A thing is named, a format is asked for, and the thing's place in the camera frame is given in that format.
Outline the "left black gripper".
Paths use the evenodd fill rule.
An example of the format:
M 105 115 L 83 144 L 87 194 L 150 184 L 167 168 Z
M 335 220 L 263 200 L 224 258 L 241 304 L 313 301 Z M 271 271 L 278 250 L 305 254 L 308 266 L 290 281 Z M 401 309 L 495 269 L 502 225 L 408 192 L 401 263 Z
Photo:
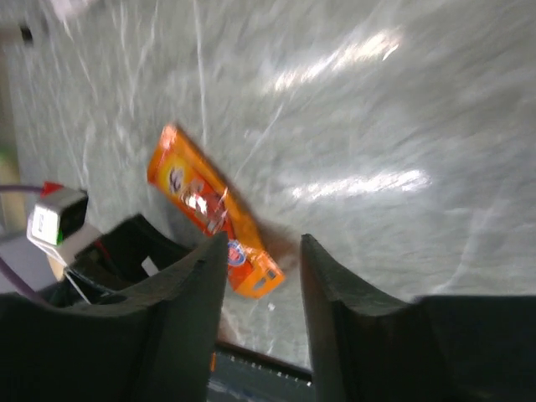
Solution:
M 132 215 L 75 254 L 74 261 L 66 267 L 66 277 L 49 295 L 49 303 L 100 304 L 118 291 L 146 280 L 150 275 L 143 267 L 145 262 L 151 261 L 159 272 L 190 252 L 161 234 L 143 215 Z

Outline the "orange razor bag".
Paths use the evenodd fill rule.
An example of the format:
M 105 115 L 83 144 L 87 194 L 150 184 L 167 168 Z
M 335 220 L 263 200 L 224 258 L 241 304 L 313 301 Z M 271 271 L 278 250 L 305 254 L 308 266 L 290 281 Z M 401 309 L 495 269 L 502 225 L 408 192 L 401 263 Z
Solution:
M 147 181 L 205 235 L 228 235 L 228 280 L 237 294 L 259 299 L 284 282 L 286 276 L 265 249 L 252 215 L 179 126 L 162 129 Z

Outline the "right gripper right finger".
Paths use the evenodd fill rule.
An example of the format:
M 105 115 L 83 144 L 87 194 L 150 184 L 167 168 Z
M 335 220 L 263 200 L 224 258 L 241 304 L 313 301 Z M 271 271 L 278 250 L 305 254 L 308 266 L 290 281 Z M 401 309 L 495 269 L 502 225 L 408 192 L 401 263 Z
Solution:
M 319 401 L 532 401 L 533 296 L 403 302 L 301 238 L 301 288 Z

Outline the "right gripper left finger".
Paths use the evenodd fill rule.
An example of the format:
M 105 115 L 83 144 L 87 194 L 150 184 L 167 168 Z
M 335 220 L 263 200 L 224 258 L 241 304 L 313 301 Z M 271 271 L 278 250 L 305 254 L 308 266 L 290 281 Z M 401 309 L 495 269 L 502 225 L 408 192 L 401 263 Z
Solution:
M 205 400 L 227 254 L 217 234 L 101 304 L 2 295 L 2 400 Z

